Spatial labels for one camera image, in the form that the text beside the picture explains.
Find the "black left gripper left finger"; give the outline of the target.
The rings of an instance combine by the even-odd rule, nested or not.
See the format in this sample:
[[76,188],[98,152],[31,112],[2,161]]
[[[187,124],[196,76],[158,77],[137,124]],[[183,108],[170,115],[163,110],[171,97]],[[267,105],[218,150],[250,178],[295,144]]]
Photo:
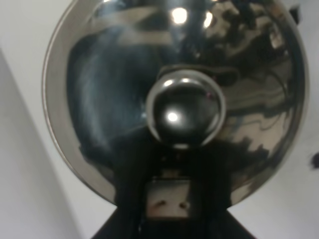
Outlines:
[[110,218],[93,236],[95,239],[137,239],[142,212],[143,191],[150,166],[150,149],[133,147],[111,155],[117,206]]

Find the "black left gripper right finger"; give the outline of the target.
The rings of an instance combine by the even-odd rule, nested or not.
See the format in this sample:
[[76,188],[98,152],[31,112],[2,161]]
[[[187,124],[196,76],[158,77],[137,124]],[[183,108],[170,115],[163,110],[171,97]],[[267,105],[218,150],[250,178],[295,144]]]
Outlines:
[[189,154],[191,168],[201,185],[201,229],[203,239],[253,239],[228,211],[231,178],[226,156],[220,151],[194,150]]

